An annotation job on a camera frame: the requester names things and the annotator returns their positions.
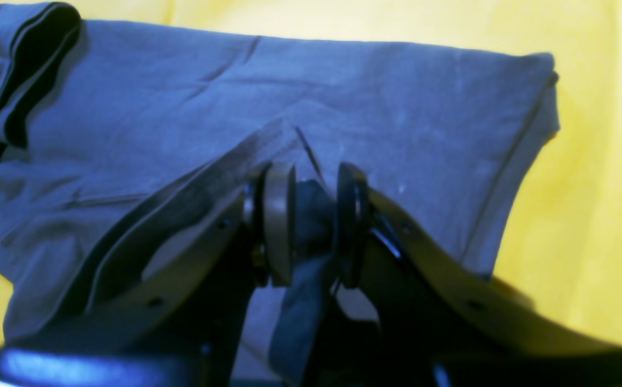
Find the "yellow cloth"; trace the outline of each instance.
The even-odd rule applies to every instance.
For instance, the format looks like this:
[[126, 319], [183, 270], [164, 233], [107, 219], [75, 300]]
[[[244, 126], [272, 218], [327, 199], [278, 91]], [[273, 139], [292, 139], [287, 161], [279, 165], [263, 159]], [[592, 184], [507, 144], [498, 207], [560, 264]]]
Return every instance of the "yellow cloth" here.
[[[533, 297], [539, 313], [622, 343], [622, 0], [71, 3], [87, 19], [281, 37], [414, 41], [511, 54], [552, 52], [561, 75], [562, 131], [542, 150], [521, 187], [496, 274]], [[10, 293], [0, 278], [0, 341]]]

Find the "yellow background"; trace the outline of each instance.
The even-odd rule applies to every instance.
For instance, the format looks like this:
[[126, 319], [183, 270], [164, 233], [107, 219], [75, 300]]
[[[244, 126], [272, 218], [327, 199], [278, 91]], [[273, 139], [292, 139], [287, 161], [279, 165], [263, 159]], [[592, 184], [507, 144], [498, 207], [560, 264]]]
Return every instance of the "yellow background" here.
[[[562, 131], [524, 181], [496, 274], [622, 343], [622, 0], [77, 0], [83, 17], [281, 37], [549, 51]], [[0, 278], [1, 321], [10, 285]]]

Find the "blue fabric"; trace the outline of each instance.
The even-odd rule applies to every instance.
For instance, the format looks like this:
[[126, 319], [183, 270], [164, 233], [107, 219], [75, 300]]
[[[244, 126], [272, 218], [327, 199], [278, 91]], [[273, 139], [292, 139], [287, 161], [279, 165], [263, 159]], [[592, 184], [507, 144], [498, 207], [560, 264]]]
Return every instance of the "blue fabric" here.
[[[241, 168], [315, 157], [320, 176], [309, 168], [306, 178], [331, 195], [339, 163], [355, 163], [464, 267], [490, 275], [520, 182], [559, 129], [553, 67], [549, 54], [253, 37], [80, 20], [61, 3], [0, 5], [0, 273], [14, 284], [5, 334], [42, 326], [115, 223], [230, 149]], [[261, 292], [249, 309], [279, 313], [283, 300]], [[271, 321], [257, 325], [270, 340]], [[266, 342], [254, 356], [267, 358]]]

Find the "screw hole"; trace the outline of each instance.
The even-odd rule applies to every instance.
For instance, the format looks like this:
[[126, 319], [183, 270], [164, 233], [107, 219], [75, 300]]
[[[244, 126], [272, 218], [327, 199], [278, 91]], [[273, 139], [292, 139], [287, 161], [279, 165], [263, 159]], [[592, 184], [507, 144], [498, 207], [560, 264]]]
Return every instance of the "screw hole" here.
[[149, 308], [156, 308], [158, 306], [161, 306], [163, 304], [163, 299], [161, 297], [154, 297], [149, 299], [148, 302], [146, 302], [146, 306], [148, 306]]
[[478, 301], [475, 301], [474, 299], [470, 299], [468, 301], [468, 307], [473, 309], [474, 311], [477, 311], [477, 312], [485, 311], [485, 305], [481, 304]]

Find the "folded garment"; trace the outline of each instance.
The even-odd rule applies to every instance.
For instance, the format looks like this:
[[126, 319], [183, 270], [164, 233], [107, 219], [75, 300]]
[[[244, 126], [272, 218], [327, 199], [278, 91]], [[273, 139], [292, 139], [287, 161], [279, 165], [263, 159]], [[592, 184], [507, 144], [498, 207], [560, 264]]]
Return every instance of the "folded garment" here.
[[[520, 182], [559, 129], [553, 67], [549, 54], [253, 37], [80, 20], [63, 3], [0, 5], [6, 338], [48, 321], [132, 209], [222, 160], [239, 176], [228, 184], [263, 159], [305, 164], [302, 178], [330, 197], [338, 164], [353, 162], [453, 258], [490, 275]], [[202, 208], [216, 199], [195, 198]], [[303, 299], [287, 293], [254, 295], [242, 359], [275, 357], [274, 335], [298, 318], [287, 306]], [[294, 384], [295, 362], [271, 363]]]

